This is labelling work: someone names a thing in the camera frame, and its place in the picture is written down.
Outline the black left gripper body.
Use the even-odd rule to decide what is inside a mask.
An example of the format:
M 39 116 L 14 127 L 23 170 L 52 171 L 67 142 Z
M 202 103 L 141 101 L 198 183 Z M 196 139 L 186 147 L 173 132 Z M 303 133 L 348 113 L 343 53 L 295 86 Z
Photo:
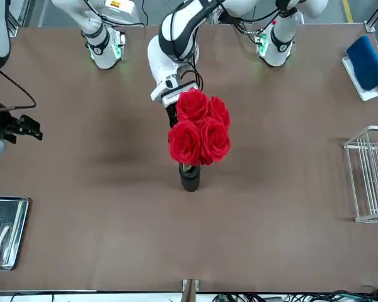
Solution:
M 169 127 L 173 128 L 178 123 L 178 115 L 175 105 L 169 105 L 166 108 L 166 112 L 169 118 Z

